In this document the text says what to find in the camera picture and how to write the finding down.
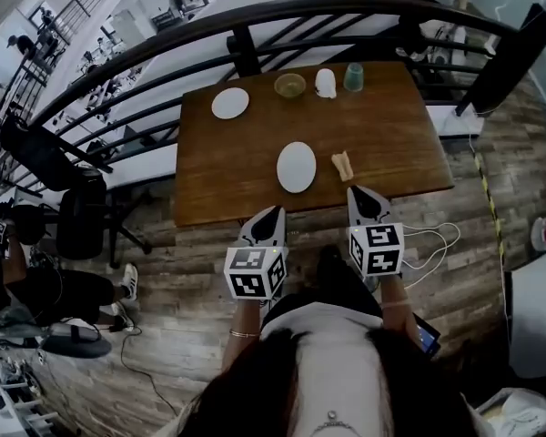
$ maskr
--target office chair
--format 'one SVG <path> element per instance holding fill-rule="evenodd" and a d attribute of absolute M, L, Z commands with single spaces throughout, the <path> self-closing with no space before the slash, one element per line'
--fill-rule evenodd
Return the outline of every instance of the office chair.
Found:
<path fill-rule="evenodd" d="M 117 233 L 149 254 L 152 247 L 136 238 L 123 225 L 140 204 L 150 204 L 152 198 L 144 192 L 139 198 L 120 207 L 116 194 L 110 193 L 107 203 L 107 186 L 101 172 L 95 168 L 74 166 L 58 147 L 56 138 L 43 128 L 28 129 L 20 117 L 9 116 L 0 132 L 2 147 L 13 158 L 53 191 L 66 190 L 57 211 L 45 208 L 45 223 L 56 223 L 56 248 L 66 259 L 92 259 L 103 250 L 104 231 L 109 231 L 109 265 L 119 268 L 116 262 Z"/>

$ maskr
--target hand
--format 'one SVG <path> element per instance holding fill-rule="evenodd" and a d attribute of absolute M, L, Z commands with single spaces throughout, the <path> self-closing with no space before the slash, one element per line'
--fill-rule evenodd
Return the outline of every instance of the hand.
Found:
<path fill-rule="evenodd" d="M 3 220 L 3 222 L 6 225 L 6 236 L 8 238 L 13 237 L 13 236 L 15 237 L 16 236 L 16 224 L 14 223 L 14 221 L 11 220 L 10 218 L 7 218 L 6 220 Z"/>

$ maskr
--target desk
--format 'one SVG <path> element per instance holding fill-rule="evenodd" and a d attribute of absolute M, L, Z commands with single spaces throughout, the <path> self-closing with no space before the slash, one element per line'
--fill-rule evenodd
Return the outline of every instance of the desk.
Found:
<path fill-rule="evenodd" d="M 387 198 L 453 186 L 449 165 L 427 109 L 400 62 L 364 63 L 364 89 L 343 89 L 346 64 L 327 65 L 336 75 L 338 96 L 315 94 L 322 66 L 291 69 L 307 82 L 306 92 L 285 99 L 273 89 L 283 72 L 244 77 L 184 95 L 178 138 L 175 222 L 177 226 L 246 219 L 263 208 L 286 211 L 328 208 L 347 202 L 351 185 Z M 239 117 L 220 120 L 214 97 L 242 87 L 250 97 Z M 278 155 L 303 141 L 314 151 L 316 177 L 300 194 L 278 183 Z M 332 154 L 347 151 L 354 178 L 339 179 Z"/>

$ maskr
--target small bowl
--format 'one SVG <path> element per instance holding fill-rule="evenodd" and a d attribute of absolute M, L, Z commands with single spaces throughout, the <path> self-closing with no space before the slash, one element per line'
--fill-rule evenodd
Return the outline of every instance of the small bowl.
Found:
<path fill-rule="evenodd" d="M 301 96 L 306 90 L 306 80 L 295 73 L 281 75 L 275 80 L 275 92 L 284 98 Z"/>

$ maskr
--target white oval plate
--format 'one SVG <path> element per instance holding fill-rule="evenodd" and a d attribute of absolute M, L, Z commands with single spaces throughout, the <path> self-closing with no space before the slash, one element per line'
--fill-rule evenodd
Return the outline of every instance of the white oval plate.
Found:
<path fill-rule="evenodd" d="M 277 178 L 290 193 L 300 193 L 311 185 L 316 176 L 316 156 L 303 142 L 292 142 L 283 147 L 277 160 Z"/>
<path fill-rule="evenodd" d="M 240 87 L 231 87 L 222 91 L 212 101 L 212 113 L 215 117 L 228 120 L 238 117 L 248 106 L 248 93 Z"/>

